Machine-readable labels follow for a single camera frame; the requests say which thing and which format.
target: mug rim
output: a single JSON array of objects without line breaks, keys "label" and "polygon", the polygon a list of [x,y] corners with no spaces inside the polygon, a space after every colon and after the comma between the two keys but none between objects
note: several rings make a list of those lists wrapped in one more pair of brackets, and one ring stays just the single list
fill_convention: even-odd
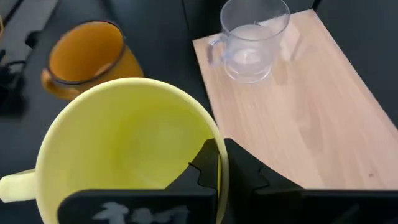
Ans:
[{"label": "mug rim", "polygon": [[39,154],[37,156],[35,170],[37,174],[36,178],[36,203],[39,208],[40,216],[42,217],[44,223],[49,223],[51,220],[51,214],[47,213],[45,209],[45,204],[43,204],[42,196],[45,192],[41,191],[42,189],[42,180],[43,180],[43,170],[42,165],[45,163],[47,151],[50,150],[47,145],[50,140],[53,138],[53,134],[55,130],[58,129],[61,122],[65,119],[67,114],[75,109],[80,103],[84,103],[84,100],[89,98],[91,95],[101,92],[103,90],[120,86],[120,85],[149,85],[157,88],[161,88],[163,90],[170,91],[171,93],[181,97],[181,99],[185,100],[190,106],[195,108],[195,110],[199,113],[199,115],[204,119],[204,122],[210,128],[211,133],[215,139],[217,150],[219,154],[219,158],[221,161],[221,177],[220,177],[220,195],[218,197],[218,208],[216,213],[216,224],[221,224],[223,220],[227,201],[228,201],[228,191],[229,191],[229,159],[228,152],[226,150],[224,138],[222,137],[220,130],[218,129],[214,119],[209,115],[206,109],[192,96],[183,90],[179,89],[176,86],[168,84],[166,82],[150,79],[150,78],[119,78],[116,80],[111,80],[108,82],[104,82],[102,84],[96,85],[93,88],[83,92],[79,96],[77,96],[72,102],[70,102],[64,109],[58,114],[58,116],[54,119],[53,123],[50,125],[48,131],[46,132],[44,139],[42,141],[42,145],[39,149]]},{"label": "mug rim", "polygon": [[222,18],[222,16],[221,16],[221,15],[223,14],[223,11],[224,11],[225,7],[226,7],[229,3],[231,3],[231,1],[235,1],[235,0],[228,0],[228,1],[223,5],[223,7],[221,8],[221,11],[220,11],[220,22],[221,22],[221,26],[222,26],[222,31],[225,30],[226,33],[227,33],[228,35],[232,35],[232,36],[235,37],[235,38],[238,38],[238,39],[241,39],[241,40],[245,40],[245,41],[250,41],[250,42],[258,42],[258,41],[268,40],[268,39],[272,39],[272,38],[278,36],[279,34],[283,33],[283,32],[286,30],[287,26],[289,25],[290,16],[292,15],[292,13],[291,13],[291,11],[290,11],[288,5],[286,4],[286,2],[285,2],[284,0],[280,0],[280,1],[282,2],[282,4],[285,6],[286,12],[287,12],[287,21],[286,21],[286,24],[284,24],[284,27],[283,27],[280,31],[278,31],[276,34],[272,34],[272,35],[269,36],[269,37],[265,37],[265,38],[261,38],[261,39],[257,39],[257,40],[252,40],[252,39],[246,39],[246,38],[238,37],[238,36],[232,34],[232,33],[231,33],[231,30],[229,30],[229,29],[227,29],[227,28],[225,27],[224,22],[223,22],[223,18]]},{"label": "mug rim", "polygon": [[[85,25],[85,24],[89,24],[89,23],[91,23],[91,22],[104,22],[104,23],[108,23],[108,24],[111,24],[111,25],[115,26],[115,27],[119,30],[119,32],[120,32],[120,34],[121,34],[121,37],[122,37],[123,46],[122,46],[122,48],[121,48],[121,51],[120,51],[118,57],[116,58],[115,61],[112,62],[111,66],[109,66],[108,68],[106,68],[105,70],[103,70],[103,71],[102,71],[101,73],[99,73],[98,75],[96,75],[96,76],[94,76],[94,77],[92,77],[92,78],[89,78],[89,79],[87,79],[87,80],[82,80],[82,81],[68,81],[68,80],[64,80],[64,79],[61,79],[61,78],[57,77],[57,76],[53,73],[53,71],[51,70],[51,68],[50,68],[50,59],[51,59],[51,56],[52,56],[52,54],[53,54],[54,48],[58,45],[58,42],[59,42],[63,37],[65,37],[67,34],[69,34],[70,32],[72,32],[73,30],[77,29],[79,26],[82,26],[82,25]],[[57,40],[57,42],[55,43],[55,45],[51,48],[51,51],[50,51],[49,56],[48,56],[48,58],[47,58],[47,66],[46,66],[46,67],[47,67],[47,70],[49,71],[49,74],[50,74],[50,76],[51,76],[51,79],[54,80],[54,81],[56,81],[57,83],[64,84],[64,85],[81,85],[81,84],[84,84],[84,83],[92,82],[92,81],[94,81],[94,80],[96,80],[96,79],[98,79],[98,78],[104,76],[104,74],[106,74],[106,73],[108,73],[110,70],[112,70],[112,69],[116,66],[116,64],[121,60],[121,58],[122,58],[122,56],[123,56],[123,53],[124,53],[124,51],[126,50],[126,47],[127,47],[127,46],[126,46],[126,36],[124,35],[123,31],[121,30],[121,28],[120,28],[117,24],[115,24],[115,23],[112,22],[112,21],[107,21],[107,20],[97,20],[97,19],[87,20],[87,21],[83,21],[83,22],[81,22],[81,23],[79,23],[79,24],[73,26],[71,29],[69,29],[68,31],[66,31],[66,33],[64,33],[64,34],[61,35],[61,37]]]}]

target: mug handle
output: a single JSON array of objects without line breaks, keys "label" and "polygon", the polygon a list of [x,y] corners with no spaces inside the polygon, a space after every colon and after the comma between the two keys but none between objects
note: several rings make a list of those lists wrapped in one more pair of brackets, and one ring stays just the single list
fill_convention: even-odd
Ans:
[{"label": "mug handle", "polygon": [[216,39],[211,40],[210,43],[208,44],[207,61],[210,65],[217,66],[223,61],[223,56],[220,56],[220,58],[216,62],[213,60],[213,50],[217,44],[224,42],[224,40],[225,40],[225,35],[221,34]]},{"label": "mug handle", "polygon": [[36,198],[35,169],[11,174],[0,179],[0,200],[4,203]]},{"label": "mug handle", "polygon": [[59,98],[63,98],[66,100],[73,100],[80,94],[79,91],[75,88],[64,88],[56,85],[52,81],[50,72],[47,69],[43,69],[42,72],[42,85],[47,91],[53,93]]}]

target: wooden board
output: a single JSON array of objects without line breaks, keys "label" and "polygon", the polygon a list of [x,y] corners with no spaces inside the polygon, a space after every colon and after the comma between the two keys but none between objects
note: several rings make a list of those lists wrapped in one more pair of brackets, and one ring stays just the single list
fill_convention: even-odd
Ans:
[{"label": "wooden board", "polygon": [[255,84],[208,64],[214,37],[193,41],[221,133],[306,188],[398,189],[398,130],[315,12],[291,22],[300,57]]}]

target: cup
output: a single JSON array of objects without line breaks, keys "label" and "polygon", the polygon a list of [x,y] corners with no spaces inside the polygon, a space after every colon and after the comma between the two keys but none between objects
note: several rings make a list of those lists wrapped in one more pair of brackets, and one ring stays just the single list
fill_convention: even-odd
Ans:
[{"label": "cup", "polygon": [[55,44],[42,84],[57,97],[72,100],[97,84],[126,77],[143,77],[143,72],[120,28],[108,21],[88,21]]},{"label": "cup", "polygon": [[40,147],[35,170],[3,177],[3,202],[36,198],[45,224],[85,189],[165,189],[207,139],[221,161],[217,223],[226,207],[228,155],[207,111],[182,90],[147,78],[122,78],[84,92],[57,116]]},{"label": "cup", "polygon": [[[271,71],[289,18],[283,0],[229,0],[220,14],[223,32],[207,49],[209,63],[223,63],[226,73],[239,82],[262,80]],[[223,53],[214,61],[213,49],[220,43]]]}]

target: orange mug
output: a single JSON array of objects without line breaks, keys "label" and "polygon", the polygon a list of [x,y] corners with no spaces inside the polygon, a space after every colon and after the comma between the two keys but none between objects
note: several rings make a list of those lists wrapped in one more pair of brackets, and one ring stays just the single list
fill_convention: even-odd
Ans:
[{"label": "orange mug", "polygon": [[143,77],[120,28],[108,21],[84,22],[64,34],[42,72],[43,87],[72,100],[100,83]]}]

